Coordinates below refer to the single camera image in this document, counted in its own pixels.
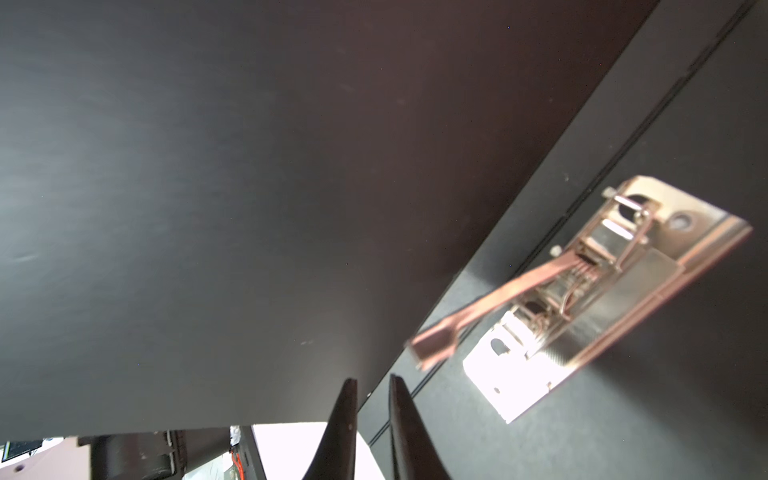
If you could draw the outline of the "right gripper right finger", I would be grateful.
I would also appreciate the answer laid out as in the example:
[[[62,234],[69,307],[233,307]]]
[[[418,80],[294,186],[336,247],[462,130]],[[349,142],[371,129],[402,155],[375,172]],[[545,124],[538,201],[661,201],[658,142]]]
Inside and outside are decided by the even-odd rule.
[[[404,379],[389,378],[389,420],[394,477],[449,480]]]

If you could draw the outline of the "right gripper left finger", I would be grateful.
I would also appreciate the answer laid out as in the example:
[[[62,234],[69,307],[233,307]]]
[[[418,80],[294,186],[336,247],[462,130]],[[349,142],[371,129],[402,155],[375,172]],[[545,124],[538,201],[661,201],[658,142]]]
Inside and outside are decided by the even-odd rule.
[[[357,442],[357,380],[344,381],[304,480],[353,480]]]

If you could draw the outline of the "white black lever arch folder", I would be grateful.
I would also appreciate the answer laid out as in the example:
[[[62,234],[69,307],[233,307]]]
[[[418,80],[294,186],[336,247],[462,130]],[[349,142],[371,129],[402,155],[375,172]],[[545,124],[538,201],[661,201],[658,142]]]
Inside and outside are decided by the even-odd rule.
[[[649,175],[748,239],[522,417],[404,352]],[[1,437],[323,421],[456,479],[767,475],[763,1],[5,1]]]

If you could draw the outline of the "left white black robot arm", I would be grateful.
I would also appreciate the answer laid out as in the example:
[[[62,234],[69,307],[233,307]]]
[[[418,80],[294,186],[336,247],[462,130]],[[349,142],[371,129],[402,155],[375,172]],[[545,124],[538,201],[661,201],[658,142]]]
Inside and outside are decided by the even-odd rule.
[[[230,449],[230,429],[204,428],[79,437],[93,479],[181,479]]]

